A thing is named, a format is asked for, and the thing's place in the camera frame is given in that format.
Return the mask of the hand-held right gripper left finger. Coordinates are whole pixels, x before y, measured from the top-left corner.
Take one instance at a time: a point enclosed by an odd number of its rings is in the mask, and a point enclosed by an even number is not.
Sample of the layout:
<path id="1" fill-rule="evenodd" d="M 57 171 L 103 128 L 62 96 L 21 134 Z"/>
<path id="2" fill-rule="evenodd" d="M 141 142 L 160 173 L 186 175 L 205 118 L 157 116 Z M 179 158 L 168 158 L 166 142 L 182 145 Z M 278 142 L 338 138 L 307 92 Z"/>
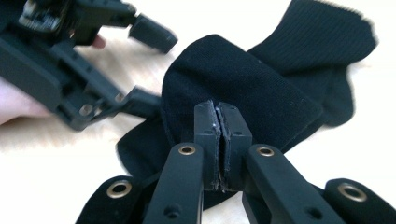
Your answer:
<path id="1" fill-rule="evenodd" d="M 194 107 L 194 143 L 204 150 L 204 188 L 218 190 L 219 142 L 221 129 L 217 111 L 212 101 L 202 102 Z"/>

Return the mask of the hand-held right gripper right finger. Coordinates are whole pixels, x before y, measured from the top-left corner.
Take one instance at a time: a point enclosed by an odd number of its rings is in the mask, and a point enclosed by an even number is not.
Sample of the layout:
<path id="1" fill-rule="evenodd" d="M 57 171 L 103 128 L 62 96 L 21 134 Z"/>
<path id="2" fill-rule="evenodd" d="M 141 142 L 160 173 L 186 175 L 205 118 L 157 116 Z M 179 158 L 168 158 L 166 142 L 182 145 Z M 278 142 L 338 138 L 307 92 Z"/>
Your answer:
<path id="1" fill-rule="evenodd" d="M 220 103 L 220 185 L 222 190 L 242 190 L 244 187 L 244 158 L 252 144 L 252 134 L 239 109 Z"/>

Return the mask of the black sock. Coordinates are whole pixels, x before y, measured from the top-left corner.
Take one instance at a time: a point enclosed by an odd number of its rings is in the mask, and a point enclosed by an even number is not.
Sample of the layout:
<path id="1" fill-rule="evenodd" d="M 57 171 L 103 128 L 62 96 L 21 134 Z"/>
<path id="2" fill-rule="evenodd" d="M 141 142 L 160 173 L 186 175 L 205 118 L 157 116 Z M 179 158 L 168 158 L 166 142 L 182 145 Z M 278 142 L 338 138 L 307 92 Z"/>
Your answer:
<path id="1" fill-rule="evenodd" d="M 354 114 L 347 68 L 376 47 L 371 23 L 352 9 L 292 0 L 280 24 L 249 53 L 270 65 L 322 108 L 335 127 Z"/>
<path id="2" fill-rule="evenodd" d="M 118 142 L 122 165 L 137 180 L 159 173 L 172 146 L 193 138 L 194 108 L 236 106 L 253 139 L 286 152 L 324 122 L 317 99 L 294 79 L 219 35 L 190 44 L 166 71 L 159 115 Z"/>

